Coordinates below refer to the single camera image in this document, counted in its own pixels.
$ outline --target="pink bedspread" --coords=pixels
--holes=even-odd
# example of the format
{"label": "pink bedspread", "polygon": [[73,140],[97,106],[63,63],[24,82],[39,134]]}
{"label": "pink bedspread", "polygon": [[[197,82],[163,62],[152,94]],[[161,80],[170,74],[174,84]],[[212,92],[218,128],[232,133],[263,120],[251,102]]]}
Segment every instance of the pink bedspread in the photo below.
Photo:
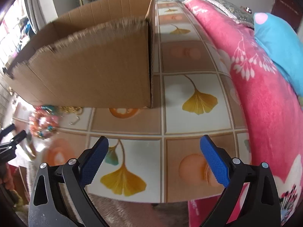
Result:
{"label": "pink bedspread", "polygon": [[[230,71],[249,130],[252,164],[267,162],[281,201],[281,224],[293,213],[302,189],[303,112],[291,86],[254,40],[254,31],[236,24],[205,0],[186,0]],[[248,187],[230,218],[237,217]],[[190,224],[201,224],[199,200],[189,202]]]}

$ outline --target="curtain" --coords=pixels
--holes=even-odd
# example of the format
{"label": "curtain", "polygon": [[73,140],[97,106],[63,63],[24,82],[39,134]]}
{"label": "curtain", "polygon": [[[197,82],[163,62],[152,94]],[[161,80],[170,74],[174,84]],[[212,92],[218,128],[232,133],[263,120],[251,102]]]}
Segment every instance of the curtain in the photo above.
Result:
{"label": "curtain", "polygon": [[39,0],[24,0],[25,8],[31,27],[37,33],[42,27],[46,25],[43,17]]}

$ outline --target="orange fruit print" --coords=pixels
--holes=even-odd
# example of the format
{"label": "orange fruit print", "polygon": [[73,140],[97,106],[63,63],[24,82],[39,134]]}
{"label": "orange fruit print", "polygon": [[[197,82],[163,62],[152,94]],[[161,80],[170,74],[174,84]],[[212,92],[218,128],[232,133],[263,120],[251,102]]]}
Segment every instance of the orange fruit print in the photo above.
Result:
{"label": "orange fruit print", "polygon": [[52,142],[44,155],[43,161],[50,166],[58,166],[65,164],[70,158],[74,158],[74,151],[69,142],[59,138]]}
{"label": "orange fruit print", "polygon": [[120,119],[126,119],[134,116],[137,112],[137,108],[109,108],[109,111],[113,116]]}

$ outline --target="cardboard box flap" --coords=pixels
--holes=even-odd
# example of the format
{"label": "cardboard box flap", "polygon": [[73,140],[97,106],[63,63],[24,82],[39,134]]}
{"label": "cardboard box flap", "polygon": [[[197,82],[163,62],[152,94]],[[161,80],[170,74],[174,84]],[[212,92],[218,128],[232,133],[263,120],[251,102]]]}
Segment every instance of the cardboard box flap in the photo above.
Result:
{"label": "cardboard box flap", "polygon": [[69,11],[53,24],[59,37],[64,38],[111,20],[146,16],[150,3],[151,0],[97,0]]}
{"label": "cardboard box flap", "polygon": [[22,67],[39,76],[35,85],[54,96],[51,105],[150,107],[147,40],[144,18],[124,19],[43,47]]}
{"label": "cardboard box flap", "polygon": [[5,66],[7,68],[7,74],[10,75],[12,68],[18,63],[28,61],[39,48],[53,44],[58,39],[59,37],[54,25],[52,23],[47,24],[39,31],[39,35],[33,36],[11,63]]}
{"label": "cardboard box flap", "polygon": [[154,9],[155,0],[73,9],[39,31],[4,78],[33,105],[152,107]]}

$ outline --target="floral cushion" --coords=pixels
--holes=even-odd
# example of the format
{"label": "floral cushion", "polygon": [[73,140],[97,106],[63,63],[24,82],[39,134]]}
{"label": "floral cushion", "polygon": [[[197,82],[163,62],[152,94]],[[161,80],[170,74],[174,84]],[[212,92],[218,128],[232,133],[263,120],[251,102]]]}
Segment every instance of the floral cushion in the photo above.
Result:
{"label": "floral cushion", "polygon": [[237,7],[236,5],[225,0],[207,0],[220,8],[237,24],[243,24],[247,27],[254,28],[254,17],[251,13]]}

